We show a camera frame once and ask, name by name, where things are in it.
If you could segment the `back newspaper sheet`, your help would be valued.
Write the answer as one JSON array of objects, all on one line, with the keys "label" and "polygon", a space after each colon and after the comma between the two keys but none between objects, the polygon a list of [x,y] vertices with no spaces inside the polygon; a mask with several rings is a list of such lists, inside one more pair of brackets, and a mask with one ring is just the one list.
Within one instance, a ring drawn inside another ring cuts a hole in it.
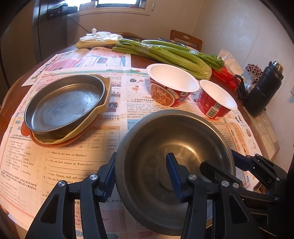
[{"label": "back newspaper sheet", "polygon": [[23,86],[33,85],[42,72],[75,67],[131,67],[131,56],[127,53],[112,51],[105,47],[78,49],[56,54],[39,67]]}]

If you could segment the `celery bunch back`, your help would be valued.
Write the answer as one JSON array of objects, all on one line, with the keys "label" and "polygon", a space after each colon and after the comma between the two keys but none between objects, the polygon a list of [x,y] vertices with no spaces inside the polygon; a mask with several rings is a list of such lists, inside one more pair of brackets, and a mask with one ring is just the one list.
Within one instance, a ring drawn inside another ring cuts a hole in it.
[{"label": "celery bunch back", "polygon": [[198,58],[203,60],[207,65],[209,65],[212,69],[215,69],[217,71],[221,71],[221,69],[224,67],[224,64],[225,64],[222,58],[218,57],[215,54],[207,55],[195,49],[190,49],[190,48],[180,46],[174,43],[160,41],[160,40],[143,40],[142,43],[163,46],[164,49],[177,49],[192,55],[196,55]]}]

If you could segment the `round metal pan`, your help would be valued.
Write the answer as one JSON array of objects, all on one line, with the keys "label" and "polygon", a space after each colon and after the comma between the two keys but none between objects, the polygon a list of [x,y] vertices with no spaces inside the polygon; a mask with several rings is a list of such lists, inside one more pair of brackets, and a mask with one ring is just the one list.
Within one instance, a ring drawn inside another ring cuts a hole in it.
[{"label": "round metal pan", "polygon": [[65,137],[106,100],[108,78],[72,75],[38,91],[28,103],[24,123],[36,136],[56,140]]}]

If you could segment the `orange plastic plate with ears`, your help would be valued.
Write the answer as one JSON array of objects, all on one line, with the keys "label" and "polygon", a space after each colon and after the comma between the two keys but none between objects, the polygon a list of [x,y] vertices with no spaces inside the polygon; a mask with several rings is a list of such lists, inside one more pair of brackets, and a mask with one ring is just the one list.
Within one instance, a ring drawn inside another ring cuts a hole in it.
[{"label": "orange plastic plate with ears", "polygon": [[75,129],[73,132],[67,134],[65,137],[61,139],[44,139],[44,138],[38,138],[37,135],[35,135],[23,122],[20,132],[22,136],[30,136],[31,140],[37,144],[38,146],[45,147],[45,148],[54,148],[54,147],[62,147],[69,145],[76,141],[79,137],[81,137],[91,126],[93,123],[88,125],[84,130],[77,130]]}]

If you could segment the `stainless steel bowl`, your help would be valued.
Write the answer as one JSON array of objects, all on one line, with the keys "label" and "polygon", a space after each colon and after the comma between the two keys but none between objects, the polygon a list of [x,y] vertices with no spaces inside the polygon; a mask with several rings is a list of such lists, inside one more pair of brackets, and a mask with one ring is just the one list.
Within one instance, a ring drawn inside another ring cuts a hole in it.
[{"label": "stainless steel bowl", "polygon": [[166,155],[200,176],[212,161],[235,174],[231,149],[219,130],[182,110],[160,110],[138,120],[120,142],[115,159],[116,186],[129,213],[144,227],[168,236],[182,233],[187,204],[173,191]]}]

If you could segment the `wooden chair behind table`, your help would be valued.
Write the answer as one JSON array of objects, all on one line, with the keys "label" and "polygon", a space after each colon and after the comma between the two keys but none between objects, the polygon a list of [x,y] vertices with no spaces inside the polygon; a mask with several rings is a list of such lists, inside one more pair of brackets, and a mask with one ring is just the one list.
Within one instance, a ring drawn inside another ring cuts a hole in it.
[{"label": "wooden chair behind table", "polygon": [[145,38],[130,32],[117,32],[117,34],[121,35],[125,39],[145,40]]}]

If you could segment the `front newspaper sheet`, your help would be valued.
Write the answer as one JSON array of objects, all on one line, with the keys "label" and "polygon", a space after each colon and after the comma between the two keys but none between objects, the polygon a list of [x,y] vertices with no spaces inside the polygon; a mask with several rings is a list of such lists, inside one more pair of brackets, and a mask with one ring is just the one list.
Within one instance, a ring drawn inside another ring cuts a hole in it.
[{"label": "front newspaper sheet", "polygon": [[[35,144],[30,136],[24,137],[20,129],[31,98],[47,84],[77,74],[110,78],[113,110],[98,116],[80,138],[65,147],[44,148]],[[78,182],[97,172],[117,151],[122,137],[134,123],[149,113],[168,109],[151,98],[149,85],[146,69],[126,67],[69,68],[43,72],[34,80],[1,142],[1,205],[18,225],[28,230],[58,181]],[[261,153],[238,110],[219,120],[209,119],[196,105],[198,95],[199,91],[192,93],[178,108],[169,109],[185,110],[208,120],[222,133],[229,146],[243,155]],[[160,235],[138,223],[123,206],[116,187],[101,208],[108,238],[179,238]]]}]

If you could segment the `yellow shell-shaped plate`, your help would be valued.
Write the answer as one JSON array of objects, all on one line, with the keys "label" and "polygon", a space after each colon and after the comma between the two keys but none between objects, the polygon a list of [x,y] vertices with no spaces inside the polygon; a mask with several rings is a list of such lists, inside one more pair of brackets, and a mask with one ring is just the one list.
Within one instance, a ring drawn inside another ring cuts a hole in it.
[{"label": "yellow shell-shaped plate", "polygon": [[86,119],[75,129],[81,130],[81,131],[84,130],[88,125],[94,122],[94,120],[98,117],[98,115],[106,112],[108,108],[108,104],[110,102],[111,89],[112,87],[110,86],[110,88],[107,90],[106,100],[102,102],[102,105],[94,108],[94,110],[90,113],[90,115],[86,117]]}]

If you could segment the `large red noodle cup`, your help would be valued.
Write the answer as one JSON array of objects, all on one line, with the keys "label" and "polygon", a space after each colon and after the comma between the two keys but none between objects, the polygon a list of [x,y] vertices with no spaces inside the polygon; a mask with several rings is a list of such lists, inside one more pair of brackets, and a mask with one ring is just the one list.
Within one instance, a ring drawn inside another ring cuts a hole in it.
[{"label": "large red noodle cup", "polygon": [[178,107],[200,88],[190,73],[176,66],[156,63],[148,65],[146,71],[150,78],[151,97],[165,107]]}]

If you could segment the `metal bowl far back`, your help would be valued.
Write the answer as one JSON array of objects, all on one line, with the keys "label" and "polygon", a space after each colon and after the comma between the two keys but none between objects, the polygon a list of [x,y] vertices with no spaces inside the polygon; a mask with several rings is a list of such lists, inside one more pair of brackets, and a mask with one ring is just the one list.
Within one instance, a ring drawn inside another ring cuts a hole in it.
[{"label": "metal bowl far back", "polygon": [[187,48],[186,45],[184,45],[184,44],[182,44],[182,43],[180,43],[180,42],[176,42],[176,41],[174,41],[174,40],[164,39],[164,38],[158,38],[158,40],[163,41],[163,42],[172,43],[172,44],[179,45],[179,46],[182,46],[182,47]]}]

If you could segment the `black box on shelf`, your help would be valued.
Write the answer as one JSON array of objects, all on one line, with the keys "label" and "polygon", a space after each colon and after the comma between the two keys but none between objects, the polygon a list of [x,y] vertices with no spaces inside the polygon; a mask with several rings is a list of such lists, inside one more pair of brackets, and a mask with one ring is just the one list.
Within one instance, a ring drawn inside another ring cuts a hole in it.
[{"label": "black box on shelf", "polygon": [[77,6],[68,6],[63,3],[47,10],[47,19],[53,19],[59,16],[69,15],[78,11]]}]

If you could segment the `black thermos bottle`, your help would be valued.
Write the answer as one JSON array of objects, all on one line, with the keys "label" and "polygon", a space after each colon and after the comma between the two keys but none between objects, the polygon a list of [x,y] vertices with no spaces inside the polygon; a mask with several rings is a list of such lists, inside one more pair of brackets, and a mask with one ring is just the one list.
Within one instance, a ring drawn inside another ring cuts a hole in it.
[{"label": "black thermos bottle", "polygon": [[270,61],[250,93],[246,92],[242,77],[234,75],[235,81],[241,80],[237,88],[238,98],[242,100],[243,106],[252,117],[257,117],[264,111],[282,85],[283,70],[281,62],[278,60]]}]

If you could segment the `small red noodle cup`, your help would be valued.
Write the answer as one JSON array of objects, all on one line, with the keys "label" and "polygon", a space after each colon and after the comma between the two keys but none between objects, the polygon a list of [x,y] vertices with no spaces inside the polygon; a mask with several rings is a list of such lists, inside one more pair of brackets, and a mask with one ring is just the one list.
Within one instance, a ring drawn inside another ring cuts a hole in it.
[{"label": "small red noodle cup", "polygon": [[210,119],[224,117],[238,106],[234,98],[222,87],[208,80],[200,80],[201,90],[197,100],[198,108]]}]

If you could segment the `plastic bag with yellow food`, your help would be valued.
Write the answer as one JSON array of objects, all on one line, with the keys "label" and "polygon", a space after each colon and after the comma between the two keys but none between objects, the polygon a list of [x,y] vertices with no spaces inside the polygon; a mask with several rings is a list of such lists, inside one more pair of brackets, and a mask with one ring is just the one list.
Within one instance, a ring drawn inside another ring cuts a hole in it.
[{"label": "plastic bag with yellow food", "polygon": [[112,46],[119,42],[121,38],[123,37],[120,34],[107,31],[97,31],[96,28],[93,28],[91,33],[87,33],[85,36],[80,37],[75,46],[78,49]]}]

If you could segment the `red tissue box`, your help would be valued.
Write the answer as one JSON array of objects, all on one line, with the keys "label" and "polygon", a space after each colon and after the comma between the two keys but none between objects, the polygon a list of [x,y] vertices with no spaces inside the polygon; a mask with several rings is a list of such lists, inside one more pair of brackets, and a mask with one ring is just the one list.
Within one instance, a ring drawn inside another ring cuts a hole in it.
[{"label": "red tissue box", "polygon": [[225,67],[221,68],[221,71],[212,69],[212,76],[233,91],[236,91],[241,83],[241,79],[234,77]]}]

